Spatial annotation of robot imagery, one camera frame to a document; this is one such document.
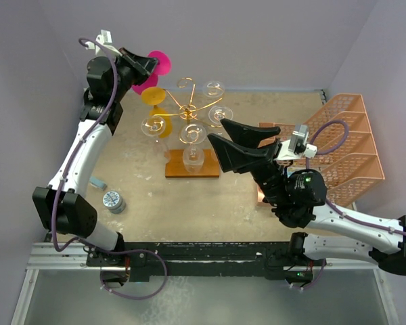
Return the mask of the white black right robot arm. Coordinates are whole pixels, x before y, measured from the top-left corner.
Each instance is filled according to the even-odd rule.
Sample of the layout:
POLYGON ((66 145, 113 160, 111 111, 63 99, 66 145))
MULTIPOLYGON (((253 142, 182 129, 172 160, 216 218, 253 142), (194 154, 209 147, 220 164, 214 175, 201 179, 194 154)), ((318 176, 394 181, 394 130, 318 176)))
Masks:
POLYGON ((381 270, 406 276, 406 215, 385 219, 342 208, 328 199, 322 174, 305 167, 288 173, 282 161, 319 154, 308 139, 306 125, 295 127, 286 141, 275 139, 279 127, 252 127, 224 118, 228 138, 216 133, 207 138, 223 172, 251 174, 279 221, 288 228, 313 228, 334 233, 331 239, 295 233, 287 249, 295 265, 327 258, 353 259, 377 265, 381 270))

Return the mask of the clear wine glass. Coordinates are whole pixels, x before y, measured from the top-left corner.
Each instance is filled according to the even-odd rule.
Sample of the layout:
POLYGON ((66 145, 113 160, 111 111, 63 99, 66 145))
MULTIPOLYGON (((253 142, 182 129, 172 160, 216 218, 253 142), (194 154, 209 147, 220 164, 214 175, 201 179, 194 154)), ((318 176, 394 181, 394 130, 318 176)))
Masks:
POLYGON ((186 145, 182 153, 183 165, 190 174, 198 173, 204 165, 205 153, 201 145, 206 137, 205 128, 196 123, 187 124, 180 132, 179 139, 186 145))
POLYGON ((220 81, 208 81, 202 86, 202 93, 208 98, 221 98, 224 95, 224 92, 224 84, 220 81))
POLYGON ((232 109, 226 107, 226 106, 213 106, 209 111, 208 111, 208 118, 210 121, 210 126, 219 128, 222 126, 221 121, 224 118, 227 118, 231 120, 233 118, 233 111, 232 109))
POLYGON ((142 132, 154 142, 154 150, 157 157, 164 163, 171 159, 167 143, 162 138, 166 131, 166 122, 161 116, 149 116, 141 122, 142 132))

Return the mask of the small light blue object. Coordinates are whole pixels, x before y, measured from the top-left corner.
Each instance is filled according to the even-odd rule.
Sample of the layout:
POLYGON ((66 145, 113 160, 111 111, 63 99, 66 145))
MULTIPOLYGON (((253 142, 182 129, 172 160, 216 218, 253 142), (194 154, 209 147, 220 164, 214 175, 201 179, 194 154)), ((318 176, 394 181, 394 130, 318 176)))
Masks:
POLYGON ((102 191, 104 191, 107 188, 107 184, 96 177, 90 177, 89 184, 94 188, 97 188, 102 191))

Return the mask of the small round tin can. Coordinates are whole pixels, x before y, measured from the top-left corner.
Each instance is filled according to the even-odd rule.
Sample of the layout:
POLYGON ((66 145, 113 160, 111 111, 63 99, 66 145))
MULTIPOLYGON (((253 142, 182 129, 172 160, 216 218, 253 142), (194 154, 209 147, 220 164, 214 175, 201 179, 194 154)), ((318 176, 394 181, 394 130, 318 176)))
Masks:
POLYGON ((116 191, 108 191, 102 198, 103 205, 113 214, 120 214, 126 208, 126 202, 122 196, 116 191))

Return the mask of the peach plastic file organizer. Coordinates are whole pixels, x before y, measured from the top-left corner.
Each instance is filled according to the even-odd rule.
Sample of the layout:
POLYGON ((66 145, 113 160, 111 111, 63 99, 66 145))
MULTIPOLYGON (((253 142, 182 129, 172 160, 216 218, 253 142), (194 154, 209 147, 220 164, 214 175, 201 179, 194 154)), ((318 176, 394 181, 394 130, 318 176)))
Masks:
POLYGON ((323 175, 328 198, 348 207, 385 176, 362 95, 339 93, 304 124, 313 136, 322 125, 334 120, 348 125, 347 139, 334 152, 312 158, 309 167, 323 175))

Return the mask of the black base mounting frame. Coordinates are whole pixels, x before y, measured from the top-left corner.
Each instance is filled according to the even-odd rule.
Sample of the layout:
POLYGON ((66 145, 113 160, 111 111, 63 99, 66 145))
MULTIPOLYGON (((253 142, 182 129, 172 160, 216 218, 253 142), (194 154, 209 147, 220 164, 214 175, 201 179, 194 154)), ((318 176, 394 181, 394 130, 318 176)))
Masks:
POLYGON ((151 277, 261 277, 283 280, 294 268, 311 279, 311 268, 322 266, 289 242, 126 242, 126 253, 113 255, 92 248, 89 267, 103 271, 125 267, 130 282, 147 282, 151 277))

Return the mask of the pink plastic goblet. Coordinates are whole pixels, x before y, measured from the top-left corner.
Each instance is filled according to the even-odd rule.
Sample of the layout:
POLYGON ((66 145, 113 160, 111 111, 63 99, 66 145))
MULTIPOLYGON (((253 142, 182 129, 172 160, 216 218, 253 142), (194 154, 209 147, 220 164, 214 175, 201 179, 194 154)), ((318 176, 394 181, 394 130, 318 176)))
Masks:
POLYGON ((158 84, 158 77, 168 74, 171 71, 171 60, 170 58, 162 51, 152 51, 148 54, 149 58, 156 58, 158 64, 156 65, 153 73, 150 77, 141 85, 133 85, 132 90, 141 95, 141 93, 149 87, 155 87, 158 84))

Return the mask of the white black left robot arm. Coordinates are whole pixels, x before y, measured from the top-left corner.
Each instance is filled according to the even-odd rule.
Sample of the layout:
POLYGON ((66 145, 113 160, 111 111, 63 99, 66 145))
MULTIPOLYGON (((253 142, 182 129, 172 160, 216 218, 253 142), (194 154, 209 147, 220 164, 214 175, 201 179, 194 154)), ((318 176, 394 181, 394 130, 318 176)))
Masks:
POLYGON ((157 81, 160 65, 155 56, 137 56, 125 48, 111 58, 90 60, 76 137, 59 171, 47 186, 37 187, 32 193, 46 230, 53 235, 74 235, 102 249, 102 258, 110 265, 125 260, 123 237, 98 221, 97 211, 86 201, 85 193, 99 155, 122 116, 121 100, 133 86, 157 81))

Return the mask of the orange plastic goblet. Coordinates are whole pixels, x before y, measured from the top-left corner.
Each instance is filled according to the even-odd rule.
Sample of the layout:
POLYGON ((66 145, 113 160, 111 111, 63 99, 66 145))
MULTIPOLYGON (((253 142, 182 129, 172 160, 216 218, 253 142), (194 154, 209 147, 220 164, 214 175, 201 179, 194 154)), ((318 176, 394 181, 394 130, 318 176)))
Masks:
POLYGON ((165 100, 165 97, 166 91, 160 87, 149 87, 141 93, 143 103, 152 107, 149 116, 161 116, 166 122, 166 131, 162 135, 163 139, 167 138, 173 129, 170 116, 166 110, 159 107, 159 104, 165 100))

